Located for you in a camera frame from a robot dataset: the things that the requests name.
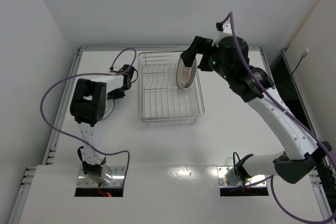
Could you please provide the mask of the green rimmed plate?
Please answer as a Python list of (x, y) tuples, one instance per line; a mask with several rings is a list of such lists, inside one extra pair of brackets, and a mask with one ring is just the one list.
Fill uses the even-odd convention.
[(192, 63), (192, 66), (190, 67), (189, 77), (188, 77), (187, 83), (185, 85), (185, 88), (188, 88), (188, 87), (191, 86), (191, 84), (194, 81), (196, 72), (197, 72), (197, 61), (196, 61), (196, 58), (195, 58), (193, 63)]

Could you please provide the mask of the orange sunburst plate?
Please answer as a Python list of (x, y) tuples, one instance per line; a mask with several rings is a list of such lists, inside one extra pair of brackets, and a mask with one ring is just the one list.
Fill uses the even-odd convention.
[(180, 58), (178, 61), (177, 70), (176, 70), (176, 82), (177, 82), (178, 88), (180, 89), (185, 88), (185, 85), (189, 77), (189, 71), (190, 71), (190, 67), (186, 67), (184, 65), (182, 58)]

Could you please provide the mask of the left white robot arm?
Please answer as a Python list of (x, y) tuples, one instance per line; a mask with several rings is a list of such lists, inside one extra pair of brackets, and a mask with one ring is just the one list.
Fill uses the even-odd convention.
[(106, 103), (122, 99), (132, 86), (136, 69), (131, 65), (114, 71), (107, 76), (77, 80), (70, 104), (70, 114), (78, 124), (86, 144), (77, 150), (85, 175), (99, 182), (111, 176), (106, 165), (106, 156), (97, 149), (101, 144), (101, 122), (107, 116)]

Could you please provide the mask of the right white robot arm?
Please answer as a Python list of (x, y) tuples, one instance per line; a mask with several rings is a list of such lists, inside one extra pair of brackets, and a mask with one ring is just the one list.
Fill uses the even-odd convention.
[(249, 65), (248, 45), (241, 38), (225, 36), (219, 41), (196, 36), (181, 53), (178, 70), (199, 68), (214, 71), (229, 84), (229, 88), (254, 109), (273, 131), (283, 152), (256, 156), (248, 154), (227, 172), (230, 185), (245, 183), (255, 175), (279, 176), (295, 184), (305, 177), (331, 150), (327, 141), (314, 139), (290, 110), (282, 104), (274, 82), (267, 73)]

